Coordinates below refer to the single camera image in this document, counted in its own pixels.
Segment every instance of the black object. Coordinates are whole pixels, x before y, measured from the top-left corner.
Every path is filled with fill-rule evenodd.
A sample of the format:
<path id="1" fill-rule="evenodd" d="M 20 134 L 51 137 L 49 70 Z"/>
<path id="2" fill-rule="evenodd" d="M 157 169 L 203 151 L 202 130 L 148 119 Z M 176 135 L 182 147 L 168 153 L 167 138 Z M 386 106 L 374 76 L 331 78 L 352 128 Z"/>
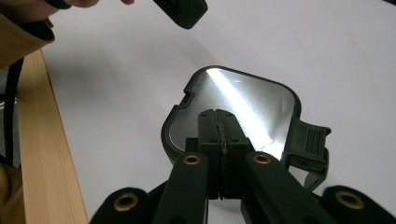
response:
<path id="1" fill-rule="evenodd" d="M 236 84 L 230 86 L 230 80 Z M 248 88 L 239 85 L 244 82 L 248 84 Z M 270 114 L 280 108 L 287 115 L 281 117 L 287 121 L 286 129 L 285 125 L 279 125 L 281 120 L 277 120 L 274 126 L 286 131 L 285 139 L 283 135 L 273 137 L 277 143 L 284 144 L 281 161 L 269 153 L 255 151 L 253 141 L 249 138 L 249 135 L 254 138 L 254 134 L 245 134 L 247 126 L 239 122 L 241 113 L 238 109 L 243 105 L 238 105 L 235 110 L 239 113 L 237 115 L 222 108 L 210 107 L 195 114 L 203 109 L 198 105 L 210 105 L 196 104 L 200 98 L 214 101 L 219 97 L 215 93 L 216 89 L 207 92 L 208 95 L 202 94 L 207 91 L 206 84 L 225 85 L 226 90 L 219 91 L 224 95 L 233 90 L 259 90 L 251 89 L 257 87 L 255 85 L 271 90 L 264 91 L 264 96 L 272 91 L 278 93 L 270 98 L 259 98 L 259 102 L 266 105 L 265 111 Z M 91 224 L 105 224 L 109 221 L 114 224 L 207 223 L 207 201 L 218 198 L 240 199 L 242 215 L 249 224 L 396 223 L 391 214 L 354 189 L 340 186 L 329 188 L 322 198 L 310 192 L 325 178 L 327 172 L 328 151 L 324 147 L 324 140 L 330 130 L 299 121 L 300 102 L 287 87 L 231 69 L 212 66 L 198 71 L 185 92 L 186 96 L 180 105 L 174 107 L 162 130 L 165 151 L 174 163 L 168 181 L 149 194 L 142 193 L 140 189 L 116 191 L 105 200 Z M 282 104 L 274 104 L 279 95 L 283 100 Z M 245 100 L 254 102 L 250 99 L 251 95 L 243 96 L 246 97 Z M 232 93 L 231 98 L 238 97 Z M 275 105 L 276 110 L 267 107 L 268 105 Z M 260 115 L 247 111 L 244 113 L 250 117 Z M 190 115 L 195 118 L 196 125 L 185 119 Z M 266 123 L 271 126 L 270 119 L 263 116 L 261 118 L 266 119 Z M 183 141 L 183 148 L 177 143 L 180 142 L 177 136 L 172 136 L 174 133 L 170 131 L 175 125 L 181 127 L 177 124 L 197 129 L 195 136 L 186 137 Z M 179 131 L 183 133 L 183 137 L 186 136 L 185 133 L 189 134 L 186 130 Z M 308 176 L 304 187 L 301 186 L 287 169 L 294 163 L 308 171 L 313 169 L 311 172 L 319 178 Z M 141 198 L 124 200 L 125 195 L 140 195 Z M 142 206 L 137 206 L 136 201 L 142 202 Z M 118 209 L 120 202 L 123 202 L 122 207 L 129 209 Z"/>
<path id="2" fill-rule="evenodd" d="M 173 107 L 162 129 L 163 148 L 171 161 L 187 151 L 191 138 L 209 134 L 201 130 L 201 121 L 196 121 L 201 119 L 199 113 L 225 110 L 235 115 L 235 122 L 255 150 L 276 156 L 287 168 L 307 171 L 307 189 L 314 190 L 326 179 L 329 152 L 325 139 L 331 130 L 300 121 L 300 99 L 287 86 L 230 68 L 208 66 L 192 76 L 184 92 L 185 97 Z"/>
<path id="3" fill-rule="evenodd" d="M 71 7 L 63 0 L 46 0 L 46 2 L 50 4 L 52 7 L 56 7 L 59 9 L 69 9 Z"/>
<path id="4" fill-rule="evenodd" d="M 212 120 L 216 112 L 206 111 L 201 115 L 204 118 L 209 117 L 207 120 Z M 216 116 L 233 119 L 233 115 L 230 116 L 230 113 L 225 111 L 219 111 Z M 207 124 L 210 130 L 211 121 Z M 236 139 L 242 140 L 244 135 L 239 132 L 240 128 L 234 126 L 235 124 L 233 121 L 227 122 L 228 127 L 219 130 L 217 134 L 210 130 L 211 134 L 204 134 L 203 141 L 199 136 L 198 142 L 205 144 L 206 140 L 209 140 L 208 143 L 215 146 L 216 141 L 221 139 L 221 132 L 231 134 L 228 136 L 232 137 L 239 136 Z M 238 158 L 231 155 L 229 158 L 228 152 L 222 151 L 224 148 L 221 147 L 201 148 L 191 144 L 189 148 L 197 151 L 185 152 L 178 156 L 168 182 L 149 194 L 141 189 L 116 191 L 105 200 L 93 216 L 91 224 L 207 223 L 207 200 L 210 191 L 220 189 L 227 192 L 229 189 L 222 181 L 212 182 L 211 173 L 216 173 L 219 179 L 238 179 L 238 185 L 243 186 L 239 198 L 241 212 L 249 224 L 396 223 L 391 214 L 354 189 L 330 188 L 326 190 L 323 198 L 318 200 L 318 197 L 314 197 L 298 183 L 277 158 L 264 152 L 245 151 L 245 143 L 234 147 L 235 150 L 242 149 L 236 153 L 239 155 Z M 220 158 L 220 161 L 214 160 L 213 155 Z M 230 174 L 227 166 L 221 165 L 222 168 L 219 168 L 217 164 L 236 164 L 242 169 L 242 174 Z"/>
<path id="5" fill-rule="evenodd" d="M 172 21 L 184 29 L 192 28 L 207 12 L 205 0 L 154 0 Z"/>
<path id="6" fill-rule="evenodd" d="M 3 131 L 6 148 L 6 156 L 2 159 L 2 162 L 8 166 L 14 166 L 14 107 L 22 65 L 23 58 L 9 66 L 6 90 L 4 94 L 0 95 L 0 102 L 4 102 Z"/>
<path id="7" fill-rule="evenodd" d="M 396 6 L 396 0 L 385 0 L 385 2 L 389 2 L 389 3 L 391 3 L 391 4 Z"/>

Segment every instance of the black metal arm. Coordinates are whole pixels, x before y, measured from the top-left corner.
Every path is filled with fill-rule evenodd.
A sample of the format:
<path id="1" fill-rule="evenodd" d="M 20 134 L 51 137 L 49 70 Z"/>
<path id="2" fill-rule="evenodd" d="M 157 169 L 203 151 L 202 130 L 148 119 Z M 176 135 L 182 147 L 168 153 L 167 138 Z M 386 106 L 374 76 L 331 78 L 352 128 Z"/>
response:
<path id="1" fill-rule="evenodd" d="M 208 200 L 241 199 L 246 223 L 396 223 L 364 194 L 347 187 L 320 198 L 305 189 L 275 157 L 254 151 L 236 118 L 226 111 L 199 115 L 199 137 L 187 141 L 167 182 L 145 193 L 121 189 L 91 224 L 207 223 Z"/>

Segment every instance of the white background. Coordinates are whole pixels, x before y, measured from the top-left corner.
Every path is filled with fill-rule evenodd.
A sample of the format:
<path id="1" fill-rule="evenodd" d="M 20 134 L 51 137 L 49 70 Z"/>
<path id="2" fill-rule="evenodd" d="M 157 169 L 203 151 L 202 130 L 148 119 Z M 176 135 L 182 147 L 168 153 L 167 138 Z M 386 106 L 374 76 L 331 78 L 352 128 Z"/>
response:
<path id="1" fill-rule="evenodd" d="M 172 165 L 160 130 L 192 74 L 223 65 L 283 83 L 303 121 L 332 129 L 318 188 L 358 189 L 396 215 L 396 6 L 380 0 L 207 0 L 191 30 L 152 1 L 113 0 L 51 17 L 44 47 L 91 217 L 113 191 L 146 191 Z M 209 223 L 242 223 L 238 203 L 214 202 Z"/>

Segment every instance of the wooden surface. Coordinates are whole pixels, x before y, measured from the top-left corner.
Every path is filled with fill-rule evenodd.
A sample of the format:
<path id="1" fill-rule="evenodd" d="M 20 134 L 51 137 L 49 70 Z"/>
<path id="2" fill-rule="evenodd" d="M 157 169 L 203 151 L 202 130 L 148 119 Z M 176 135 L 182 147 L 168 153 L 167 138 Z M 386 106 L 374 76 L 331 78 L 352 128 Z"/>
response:
<path id="1" fill-rule="evenodd" d="M 41 50 L 25 58 L 18 119 L 27 223 L 88 223 Z"/>

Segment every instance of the black clamp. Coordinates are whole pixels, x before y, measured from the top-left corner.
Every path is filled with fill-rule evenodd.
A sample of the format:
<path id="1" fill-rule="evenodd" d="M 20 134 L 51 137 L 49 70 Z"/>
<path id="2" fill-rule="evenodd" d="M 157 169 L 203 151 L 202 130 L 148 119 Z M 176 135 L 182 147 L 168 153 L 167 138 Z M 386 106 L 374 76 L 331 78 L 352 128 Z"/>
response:
<path id="1" fill-rule="evenodd" d="M 329 128 L 319 127 L 293 118 L 281 162 L 305 170 L 308 176 L 304 187 L 310 191 L 319 186 L 327 176 L 329 151 L 325 147 Z"/>

